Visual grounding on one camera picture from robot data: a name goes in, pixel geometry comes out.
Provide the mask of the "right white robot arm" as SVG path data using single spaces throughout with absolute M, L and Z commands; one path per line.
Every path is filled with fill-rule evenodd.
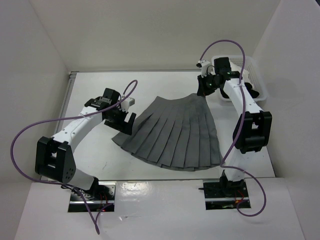
M 232 144 L 220 163 L 224 181 L 219 184 L 219 192 L 229 197 L 237 190 L 236 184 L 244 180 L 253 153 L 268 144 L 272 114 L 255 102 L 256 92 L 249 86 L 249 74 L 243 66 L 235 65 L 228 57 L 215 58 L 213 62 L 199 60 L 196 65 L 201 70 L 197 95 L 206 97 L 220 90 L 238 114 Z

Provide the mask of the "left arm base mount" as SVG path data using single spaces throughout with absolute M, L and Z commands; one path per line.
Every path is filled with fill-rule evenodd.
M 83 197 L 86 199 L 89 209 L 98 213 L 114 212 L 115 210 L 115 196 L 116 196 L 116 181 L 100 181 L 99 186 L 102 191 L 97 193 L 95 197 L 83 192 Z M 86 205 L 83 199 L 74 191 L 71 191 L 68 210 L 69 213 L 87 213 Z

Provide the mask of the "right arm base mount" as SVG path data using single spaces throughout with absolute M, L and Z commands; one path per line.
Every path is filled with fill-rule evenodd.
M 250 199 L 244 180 L 229 182 L 225 179 L 204 180 L 198 188 L 204 194 L 206 210 L 250 209 Z

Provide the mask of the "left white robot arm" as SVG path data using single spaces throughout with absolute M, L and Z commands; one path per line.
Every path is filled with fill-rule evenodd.
M 74 152 L 86 135 L 100 123 L 131 135 L 136 114 L 125 121 L 135 99 L 106 88 L 103 95 L 88 100 L 77 119 L 52 137 L 41 137 L 37 142 L 35 172 L 64 185 L 78 188 L 88 200 L 108 192 L 97 177 L 77 169 Z

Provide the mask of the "black skirt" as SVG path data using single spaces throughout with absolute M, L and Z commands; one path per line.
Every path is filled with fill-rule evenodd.
M 260 93 L 256 90 L 254 90 L 251 83 L 245 82 L 244 85 L 253 99 L 256 99 L 259 97 Z M 224 99 L 229 99 L 229 96 L 222 89 L 220 89 L 220 94 L 222 95 L 222 97 Z

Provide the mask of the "grey pleated skirt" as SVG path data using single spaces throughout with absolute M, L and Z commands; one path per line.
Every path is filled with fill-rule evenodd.
M 220 165 L 222 154 L 214 118 L 204 96 L 155 100 L 135 120 L 132 134 L 112 141 L 135 158 L 174 171 Z

